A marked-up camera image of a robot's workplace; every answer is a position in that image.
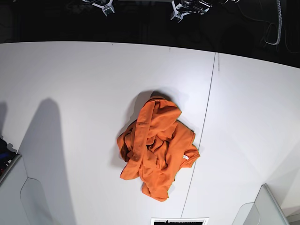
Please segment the orange t-shirt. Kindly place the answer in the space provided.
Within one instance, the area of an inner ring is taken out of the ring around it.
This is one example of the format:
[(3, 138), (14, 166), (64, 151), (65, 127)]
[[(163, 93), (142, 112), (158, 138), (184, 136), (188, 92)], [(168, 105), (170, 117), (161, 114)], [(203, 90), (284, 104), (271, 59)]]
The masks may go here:
[(163, 97), (151, 97), (137, 119), (117, 138), (120, 156), (127, 163), (120, 178), (143, 181), (142, 192), (160, 202), (181, 168), (199, 158), (195, 133), (181, 123), (179, 107)]

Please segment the grey bin left edge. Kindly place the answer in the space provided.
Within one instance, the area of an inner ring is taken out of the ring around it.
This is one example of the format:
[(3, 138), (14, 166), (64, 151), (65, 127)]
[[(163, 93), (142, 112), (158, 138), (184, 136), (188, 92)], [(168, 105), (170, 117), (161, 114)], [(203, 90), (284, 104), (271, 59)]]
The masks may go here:
[(4, 182), (20, 158), (18, 150), (15, 150), (12, 144), (7, 143), (3, 136), (0, 136), (0, 184)]

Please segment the black white marker card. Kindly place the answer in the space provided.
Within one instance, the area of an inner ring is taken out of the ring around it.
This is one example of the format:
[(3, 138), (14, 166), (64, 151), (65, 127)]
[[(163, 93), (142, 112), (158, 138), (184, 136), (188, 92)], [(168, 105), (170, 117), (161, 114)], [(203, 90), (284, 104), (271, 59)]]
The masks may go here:
[(152, 218), (150, 225), (207, 225), (209, 218)]

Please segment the white panel right corner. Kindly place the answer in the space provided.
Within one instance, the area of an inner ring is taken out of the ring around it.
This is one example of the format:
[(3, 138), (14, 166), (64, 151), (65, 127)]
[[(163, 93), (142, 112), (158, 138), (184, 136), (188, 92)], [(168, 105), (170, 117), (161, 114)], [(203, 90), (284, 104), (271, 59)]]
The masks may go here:
[(267, 184), (263, 184), (254, 202), (242, 205), (233, 225), (289, 225)]

